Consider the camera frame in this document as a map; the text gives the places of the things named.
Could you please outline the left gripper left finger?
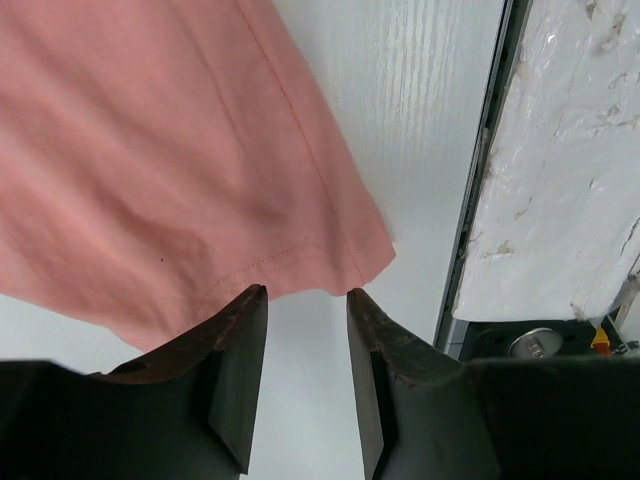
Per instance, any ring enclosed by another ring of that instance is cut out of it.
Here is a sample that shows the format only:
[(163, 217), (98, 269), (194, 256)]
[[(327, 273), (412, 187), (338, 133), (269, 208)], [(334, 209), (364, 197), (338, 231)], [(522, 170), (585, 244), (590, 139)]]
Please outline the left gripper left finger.
[(249, 467), (268, 318), (253, 285), (107, 374), (1, 365), (5, 479), (237, 479)]

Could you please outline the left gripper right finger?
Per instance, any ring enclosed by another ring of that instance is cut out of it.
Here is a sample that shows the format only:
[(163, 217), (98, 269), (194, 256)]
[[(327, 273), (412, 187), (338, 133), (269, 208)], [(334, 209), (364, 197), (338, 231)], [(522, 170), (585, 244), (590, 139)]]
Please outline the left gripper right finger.
[(471, 325), (458, 358), (363, 290), (347, 325), (369, 479), (635, 479), (639, 359), (580, 321)]

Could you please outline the pink polo shirt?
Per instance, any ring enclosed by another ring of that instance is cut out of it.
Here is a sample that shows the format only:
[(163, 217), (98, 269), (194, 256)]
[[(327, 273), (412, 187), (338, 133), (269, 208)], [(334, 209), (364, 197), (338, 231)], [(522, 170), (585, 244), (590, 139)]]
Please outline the pink polo shirt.
[(1, 5), (1, 291), (151, 350), (394, 259), (269, 1)]

